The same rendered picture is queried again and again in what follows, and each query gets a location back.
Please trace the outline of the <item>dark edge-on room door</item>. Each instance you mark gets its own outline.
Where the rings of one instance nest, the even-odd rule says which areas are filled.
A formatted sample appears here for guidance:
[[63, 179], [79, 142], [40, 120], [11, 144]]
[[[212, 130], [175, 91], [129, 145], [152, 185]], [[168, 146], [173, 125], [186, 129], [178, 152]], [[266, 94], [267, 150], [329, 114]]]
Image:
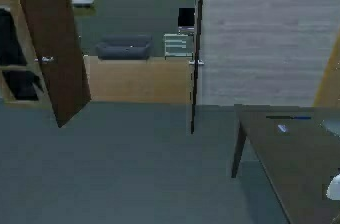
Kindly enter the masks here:
[[[204, 0], [196, 0], [195, 4], [195, 25], [194, 25], [194, 56], [193, 60], [196, 62], [200, 58], [200, 45], [201, 45], [201, 30], [202, 30], [202, 16], [203, 16], [203, 2]], [[199, 65], [196, 63], [193, 65], [192, 76], [192, 104], [191, 104], [191, 120], [190, 120], [190, 133], [195, 132], [195, 116], [196, 116], [196, 104], [198, 93], [198, 77], [199, 77]]]

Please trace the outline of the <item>pale glass side table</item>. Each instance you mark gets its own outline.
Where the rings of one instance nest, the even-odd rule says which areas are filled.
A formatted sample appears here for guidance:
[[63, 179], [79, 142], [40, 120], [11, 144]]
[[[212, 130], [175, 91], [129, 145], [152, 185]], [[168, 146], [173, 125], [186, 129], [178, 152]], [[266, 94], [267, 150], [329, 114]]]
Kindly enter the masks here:
[[193, 57], [193, 37], [189, 34], [166, 33], [163, 36], [164, 57]]

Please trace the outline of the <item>dark blue sofa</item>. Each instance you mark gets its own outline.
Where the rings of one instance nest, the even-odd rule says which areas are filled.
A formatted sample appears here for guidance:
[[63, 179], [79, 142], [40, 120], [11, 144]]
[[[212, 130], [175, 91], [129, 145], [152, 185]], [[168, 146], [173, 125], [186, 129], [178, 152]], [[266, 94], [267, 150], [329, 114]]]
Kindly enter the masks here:
[[151, 48], [151, 35], [105, 35], [95, 45], [95, 52], [100, 60], [147, 60]]

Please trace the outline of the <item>black television set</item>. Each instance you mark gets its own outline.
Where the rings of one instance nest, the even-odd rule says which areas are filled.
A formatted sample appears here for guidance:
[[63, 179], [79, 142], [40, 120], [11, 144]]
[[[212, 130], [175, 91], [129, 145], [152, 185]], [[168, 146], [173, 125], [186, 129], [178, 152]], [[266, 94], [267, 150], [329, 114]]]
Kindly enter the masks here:
[[193, 27], [195, 22], [194, 8], [179, 8], [178, 9], [178, 26]]

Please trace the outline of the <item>black and blue pen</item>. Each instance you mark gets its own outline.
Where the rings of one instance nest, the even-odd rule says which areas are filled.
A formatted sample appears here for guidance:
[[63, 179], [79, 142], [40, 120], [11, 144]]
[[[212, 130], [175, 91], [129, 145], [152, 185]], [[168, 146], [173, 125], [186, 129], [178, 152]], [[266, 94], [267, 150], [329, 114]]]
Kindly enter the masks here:
[[287, 120], [310, 120], [310, 116], [288, 116], [288, 115], [268, 115], [268, 119], [287, 119]]

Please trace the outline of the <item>brown wooden room door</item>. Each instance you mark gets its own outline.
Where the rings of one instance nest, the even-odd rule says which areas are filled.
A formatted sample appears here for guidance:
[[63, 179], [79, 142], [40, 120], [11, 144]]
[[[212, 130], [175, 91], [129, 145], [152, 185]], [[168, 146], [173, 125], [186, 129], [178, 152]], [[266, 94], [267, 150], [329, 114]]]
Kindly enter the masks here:
[[66, 125], [90, 101], [90, 87], [71, 0], [20, 0], [57, 126]]

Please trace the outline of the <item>dark brown table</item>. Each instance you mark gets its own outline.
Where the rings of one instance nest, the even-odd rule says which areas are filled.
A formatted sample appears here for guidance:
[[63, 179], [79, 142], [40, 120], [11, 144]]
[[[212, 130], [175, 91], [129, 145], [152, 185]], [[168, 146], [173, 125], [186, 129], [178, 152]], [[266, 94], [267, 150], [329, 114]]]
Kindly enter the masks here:
[[[234, 111], [238, 131], [231, 176], [237, 176], [244, 144], [249, 142], [288, 224], [330, 224], [340, 212], [340, 202], [325, 196], [332, 177], [340, 173], [340, 138], [321, 122], [340, 120], [340, 109], [237, 104]], [[312, 118], [268, 119], [268, 115]], [[288, 132], [281, 132], [278, 124]]]

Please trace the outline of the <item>light wooden shelf unit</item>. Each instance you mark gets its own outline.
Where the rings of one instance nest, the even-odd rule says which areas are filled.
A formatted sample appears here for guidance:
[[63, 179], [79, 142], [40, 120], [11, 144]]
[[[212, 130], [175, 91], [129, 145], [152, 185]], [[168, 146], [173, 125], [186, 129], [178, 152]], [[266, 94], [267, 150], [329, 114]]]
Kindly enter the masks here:
[[0, 93], [7, 105], [51, 108], [20, 0], [0, 0]]

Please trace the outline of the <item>white framed wall picture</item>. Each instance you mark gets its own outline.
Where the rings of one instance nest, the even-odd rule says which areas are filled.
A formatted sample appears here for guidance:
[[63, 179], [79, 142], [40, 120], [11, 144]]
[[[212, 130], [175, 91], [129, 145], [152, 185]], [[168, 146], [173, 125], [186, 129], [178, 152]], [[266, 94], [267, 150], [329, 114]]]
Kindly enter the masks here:
[[71, 0], [73, 6], [81, 7], [81, 6], [90, 6], [94, 4], [95, 0]]

